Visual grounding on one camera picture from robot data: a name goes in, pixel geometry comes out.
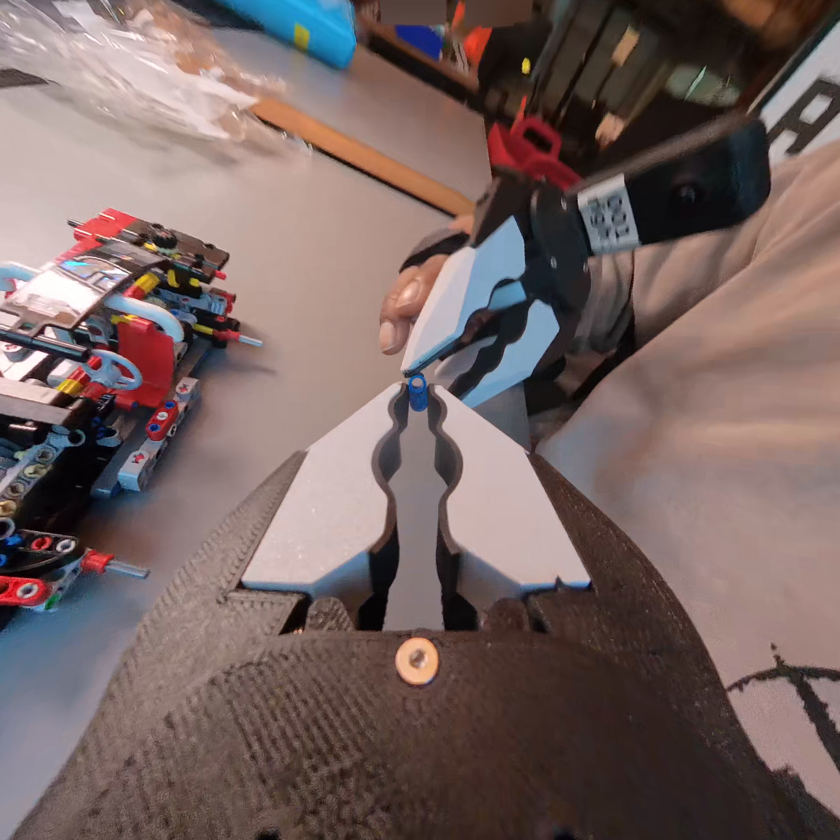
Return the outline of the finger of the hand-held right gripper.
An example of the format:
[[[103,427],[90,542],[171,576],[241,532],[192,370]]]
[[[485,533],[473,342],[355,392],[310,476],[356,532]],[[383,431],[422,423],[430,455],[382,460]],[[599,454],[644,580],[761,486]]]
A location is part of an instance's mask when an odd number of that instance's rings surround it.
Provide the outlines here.
[[[495,326],[496,333],[451,355],[434,373],[436,385],[471,408],[527,379],[560,333],[554,310],[542,301],[503,311]]]
[[[468,346],[469,320],[489,308],[499,284],[519,280],[524,256],[522,231],[509,216],[479,245],[446,259],[407,342],[401,365],[406,379]]]

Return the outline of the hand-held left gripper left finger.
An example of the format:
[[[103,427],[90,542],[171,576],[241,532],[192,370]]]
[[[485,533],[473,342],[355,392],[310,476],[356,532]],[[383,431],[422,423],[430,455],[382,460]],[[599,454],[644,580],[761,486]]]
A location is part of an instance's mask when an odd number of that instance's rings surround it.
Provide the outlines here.
[[[402,463],[407,419],[407,386],[396,383],[306,450],[243,588],[332,597],[358,629],[383,629],[400,554],[389,482]]]

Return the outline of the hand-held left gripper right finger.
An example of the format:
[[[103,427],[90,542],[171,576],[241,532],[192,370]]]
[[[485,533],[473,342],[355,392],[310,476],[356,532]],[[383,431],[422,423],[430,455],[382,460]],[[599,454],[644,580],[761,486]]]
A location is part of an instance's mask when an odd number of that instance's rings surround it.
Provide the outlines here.
[[[592,579],[519,441],[440,385],[427,417],[437,509],[436,569],[445,629],[476,629],[498,602],[525,602]]]

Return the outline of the person's right forearm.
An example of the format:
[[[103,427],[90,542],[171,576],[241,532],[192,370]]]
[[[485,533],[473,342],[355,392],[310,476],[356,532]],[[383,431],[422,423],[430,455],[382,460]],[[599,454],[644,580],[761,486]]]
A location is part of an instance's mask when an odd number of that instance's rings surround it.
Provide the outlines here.
[[[630,326],[644,346],[726,286],[751,301],[812,265],[837,268],[838,186],[835,140],[777,165],[769,198],[743,224],[590,259],[573,352],[610,354]]]

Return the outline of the partly built lego car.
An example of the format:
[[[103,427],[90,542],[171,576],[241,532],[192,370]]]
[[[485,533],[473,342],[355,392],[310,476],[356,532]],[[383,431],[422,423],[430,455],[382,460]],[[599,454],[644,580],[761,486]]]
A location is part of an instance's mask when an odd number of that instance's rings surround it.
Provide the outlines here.
[[[148,577],[78,523],[148,484],[201,401],[208,351],[261,346],[217,285],[226,250],[111,207],[68,225],[74,245],[41,267],[2,262],[2,629],[82,575]]]

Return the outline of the person's right hand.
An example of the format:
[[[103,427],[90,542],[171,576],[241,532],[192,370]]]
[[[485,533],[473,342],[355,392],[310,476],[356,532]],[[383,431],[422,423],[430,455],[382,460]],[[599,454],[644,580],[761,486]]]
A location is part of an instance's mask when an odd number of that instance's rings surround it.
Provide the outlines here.
[[[422,264],[400,271],[381,306],[379,346],[384,355],[404,350],[413,324],[448,261],[447,255],[432,255]]]

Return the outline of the red plastic crate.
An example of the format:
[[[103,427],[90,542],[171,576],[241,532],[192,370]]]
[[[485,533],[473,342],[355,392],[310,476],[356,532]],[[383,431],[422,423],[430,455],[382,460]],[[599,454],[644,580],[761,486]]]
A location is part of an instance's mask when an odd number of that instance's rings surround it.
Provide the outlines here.
[[[563,138],[541,118],[528,115],[508,127],[495,122],[487,135],[491,170],[514,170],[535,181],[545,180],[567,190],[581,176],[562,162]]]

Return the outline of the black framed marker sign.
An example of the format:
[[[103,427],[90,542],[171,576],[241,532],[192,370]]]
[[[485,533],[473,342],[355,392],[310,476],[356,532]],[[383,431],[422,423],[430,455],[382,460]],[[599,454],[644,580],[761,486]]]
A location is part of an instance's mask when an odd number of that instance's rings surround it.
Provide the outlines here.
[[[771,167],[839,138],[839,9],[835,8],[751,103]]]

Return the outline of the small blue bin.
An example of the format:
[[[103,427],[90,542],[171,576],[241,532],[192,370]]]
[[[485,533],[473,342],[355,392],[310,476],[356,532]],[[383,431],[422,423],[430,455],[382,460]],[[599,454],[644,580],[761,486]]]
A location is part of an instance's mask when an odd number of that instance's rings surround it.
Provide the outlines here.
[[[427,58],[440,61],[445,47],[445,27],[436,25],[394,25],[395,35]]]

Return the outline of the light blue padded package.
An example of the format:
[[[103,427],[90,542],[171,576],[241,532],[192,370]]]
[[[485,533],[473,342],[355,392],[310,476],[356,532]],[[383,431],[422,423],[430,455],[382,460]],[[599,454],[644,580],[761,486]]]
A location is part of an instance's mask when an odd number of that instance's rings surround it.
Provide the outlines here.
[[[336,70],[357,46],[351,1],[220,1],[216,5]]]

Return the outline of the clear plastic bags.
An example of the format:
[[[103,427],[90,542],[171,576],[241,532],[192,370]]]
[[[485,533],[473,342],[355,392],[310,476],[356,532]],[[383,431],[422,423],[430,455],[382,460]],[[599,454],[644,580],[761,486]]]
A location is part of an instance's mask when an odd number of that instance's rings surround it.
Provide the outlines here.
[[[143,146],[232,165],[249,157],[301,164],[299,132],[258,118],[287,84],[234,58],[201,15],[175,2],[1,2],[2,70]]]

